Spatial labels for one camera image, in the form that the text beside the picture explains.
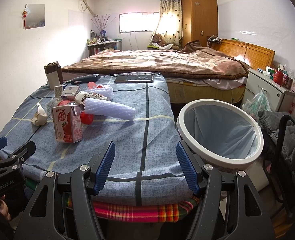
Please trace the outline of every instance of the white trash can rim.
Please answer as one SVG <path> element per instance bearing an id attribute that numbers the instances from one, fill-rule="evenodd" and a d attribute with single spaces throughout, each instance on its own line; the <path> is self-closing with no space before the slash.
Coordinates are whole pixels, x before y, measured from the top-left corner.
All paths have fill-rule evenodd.
<path id="1" fill-rule="evenodd" d="M 201 105 L 213 105 L 213 106 L 221 106 L 224 108 L 227 108 L 241 117 L 243 117 L 254 129 L 254 132 L 256 133 L 257 136 L 257 148 L 254 154 L 252 154 L 249 157 L 246 157 L 244 159 L 230 159 L 226 157 L 222 157 L 220 155 L 217 155 L 205 147 L 203 147 L 201 144 L 199 144 L 189 133 L 188 129 L 185 126 L 184 122 L 184 116 L 185 114 Z M 182 110 L 180 111 L 180 114 L 178 116 L 178 130 L 180 132 L 181 137 L 184 139 L 186 144 L 196 153 L 198 154 L 201 158 L 218 165 L 220 167 L 226 167 L 226 168 L 241 168 L 250 165 L 252 162 L 254 162 L 261 154 L 263 150 L 263 135 L 261 132 L 260 126 L 257 124 L 257 122 L 250 117 L 246 112 L 243 110 L 237 108 L 236 106 L 233 106 L 229 103 L 225 103 L 223 101 L 219 100 L 213 100 L 213 99 L 201 99 L 201 100 L 196 100 L 192 101 L 188 104 L 186 104 Z"/>

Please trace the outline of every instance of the curtain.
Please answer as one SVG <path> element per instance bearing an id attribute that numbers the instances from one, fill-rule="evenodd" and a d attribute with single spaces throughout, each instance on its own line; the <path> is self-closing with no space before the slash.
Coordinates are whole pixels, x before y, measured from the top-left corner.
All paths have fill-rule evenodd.
<path id="1" fill-rule="evenodd" d="M 149 43 L 155 33 L 160 33 L 167 44 L 179 46 L 183 37 L 181 0 L 161 0 L 160 19 Z"/>

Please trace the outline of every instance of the wooden wardrobe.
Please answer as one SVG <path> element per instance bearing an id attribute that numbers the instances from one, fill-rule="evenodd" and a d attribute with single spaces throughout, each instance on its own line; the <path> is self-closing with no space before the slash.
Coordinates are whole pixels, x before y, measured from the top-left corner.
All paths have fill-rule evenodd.
<path id="1" fill-rule="evenodd" d="M 182 48 L 195 40 L 207 46 L 207 37 L 217 35 L 217 0 L 182 0 Z"/>

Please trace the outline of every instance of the smartphone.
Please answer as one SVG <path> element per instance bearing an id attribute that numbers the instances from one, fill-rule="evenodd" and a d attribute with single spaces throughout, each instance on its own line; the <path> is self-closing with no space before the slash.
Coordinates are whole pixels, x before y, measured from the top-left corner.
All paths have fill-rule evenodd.
<path id="1" fill-rule="evenodd" d="M 119 75 L 114 83 L 152 83 L 152 75 Z"/>

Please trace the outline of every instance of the cardboard box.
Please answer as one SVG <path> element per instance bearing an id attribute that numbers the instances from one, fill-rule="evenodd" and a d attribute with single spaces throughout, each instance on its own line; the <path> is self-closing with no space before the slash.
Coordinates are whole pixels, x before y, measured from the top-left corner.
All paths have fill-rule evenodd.
<path id="1" fill-rule="evenodd" d="M 68 86 L 66 87 L 62 94 L 61 98 L 64 100 L 70 100 L 74 101 L 75 96 L 80 92 L 80 87 L 79 86 Z"/>
<path id="2" fill-rule="evenodd" d="M 266 71 L 270 72 L 271 74 L 275 74 L 276 69 L 267 66 Z"/>
<path id="3" fill-rule="evenodd" d="M 65 105 L 52 108 L 56 141 L 75 143 L 82 140 L 80 114 L 80 106 Z"/>
<path id="4" fill-rule="evenodd" d="M 59 85 L 54 87 L 54 97 L 55 98 L 61 98 L 61 95 L 66 88 L 67 85 Z"/>

